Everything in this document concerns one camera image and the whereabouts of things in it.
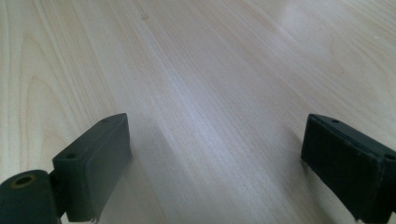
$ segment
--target mounting hole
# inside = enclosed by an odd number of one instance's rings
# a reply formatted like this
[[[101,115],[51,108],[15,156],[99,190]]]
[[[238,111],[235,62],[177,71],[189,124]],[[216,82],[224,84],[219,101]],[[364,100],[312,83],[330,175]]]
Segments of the mounting hole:
[[[67,159],[74,159],[76,157],[76,153],[69,153],[66,155]]]
[[[392,155],[389,155],[389,154],[385,154],[384,157],[385,157],[385,159],[388,159],[388,160],[391,160],[391,161],[395,161],[396,160],[395,156],[392,156]]]
[[[24,175],[11,182],[13,189],[21,189],[35,182],[35,175]]]

